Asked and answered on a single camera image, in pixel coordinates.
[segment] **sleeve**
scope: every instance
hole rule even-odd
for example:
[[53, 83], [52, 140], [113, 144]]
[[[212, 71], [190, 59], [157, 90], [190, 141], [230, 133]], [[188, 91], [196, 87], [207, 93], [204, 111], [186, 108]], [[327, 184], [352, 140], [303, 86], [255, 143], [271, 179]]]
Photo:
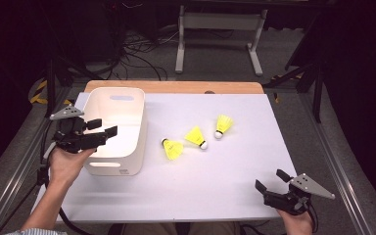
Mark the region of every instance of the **sleeve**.
[[40, 228], [29, 228], [25, 231], [16, 231], [5, 235], [68, 235], [67, 232], [46, 230]]

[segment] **wooden tabletop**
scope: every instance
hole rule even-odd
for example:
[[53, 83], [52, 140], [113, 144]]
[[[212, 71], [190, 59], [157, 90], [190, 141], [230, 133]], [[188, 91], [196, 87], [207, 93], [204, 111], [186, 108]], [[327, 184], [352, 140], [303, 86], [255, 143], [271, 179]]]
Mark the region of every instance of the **wooden tabletop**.
[[151, 81], [151, 80], [92, 80], [84, 92], [98, 87], [137, 87], [146, 93], [215, 93], [215, 94], [264, 94], [257, 82], [221, 81]]

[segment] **white table surface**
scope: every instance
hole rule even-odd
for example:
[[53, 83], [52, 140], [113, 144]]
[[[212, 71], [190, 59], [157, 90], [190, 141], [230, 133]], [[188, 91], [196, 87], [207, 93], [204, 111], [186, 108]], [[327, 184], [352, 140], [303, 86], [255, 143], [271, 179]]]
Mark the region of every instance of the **white table surface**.
[[[87, 97], [88, 93], [79, 95], [79, 109]], [[291, 176], [296, 171], [266, 95], [146, 94], [145, 105], [148, 134], [141, 171], [134, 176], [95, 176], [84, 168], [63, 202], [71, 221], [278, 217], [275, 209], [263, 204], [255, 181], [283, 194], [288, 184], [276, 176], [276, 170], [281, 168]], [[216, 140], [213, 134], [220, 114], [232, 117], [234, 125]], [[205, 151], [184, 140], [195, 125], [209, 142]], [[184, 144], [177, 160], [166, 158], [163, 138]], [[42, 187], [36, 202], [44, 191]]]

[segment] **shuttlecock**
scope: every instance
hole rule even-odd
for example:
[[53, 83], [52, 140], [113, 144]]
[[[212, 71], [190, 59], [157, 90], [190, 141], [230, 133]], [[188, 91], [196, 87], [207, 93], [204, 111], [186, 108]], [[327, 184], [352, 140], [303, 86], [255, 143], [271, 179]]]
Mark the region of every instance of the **shuttlecock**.
[[222, 134], [233, 125], [233, 119], [225, 115], [219, 115], [216, 121], [215, 138], [220, 139]]
[[163, 139], [162, 144], [169, 160], [177, 159], [182, 154], [182, 150], [184, 149], [184, 146], [181, 143], [168, 139]]
[[185, 135], [185, 139], [200, 146], [200, 148], [203, 150], [207, 149], [207, 147], [209, 146], [206, 140], [204, 140], [203, 133], [201, 133], [200, 127], [198, 125], [192, 128], [188, 132], [188, 134]]

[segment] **white plastic bin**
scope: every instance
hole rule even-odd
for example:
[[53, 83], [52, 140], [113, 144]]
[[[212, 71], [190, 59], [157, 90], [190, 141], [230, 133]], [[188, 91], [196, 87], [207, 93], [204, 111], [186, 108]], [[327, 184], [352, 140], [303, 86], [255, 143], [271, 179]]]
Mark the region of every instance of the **white plastic bin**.
[[133, 87], [94, 89], [84, 106], [84, 120], [101, 118], [102, 127], [85, 133], [100, 132], [117, 125], [117, 136], [99, 146], [85, 162], [95, 175], [134, 175], [142, 167], [147, 119], [145, 93]]

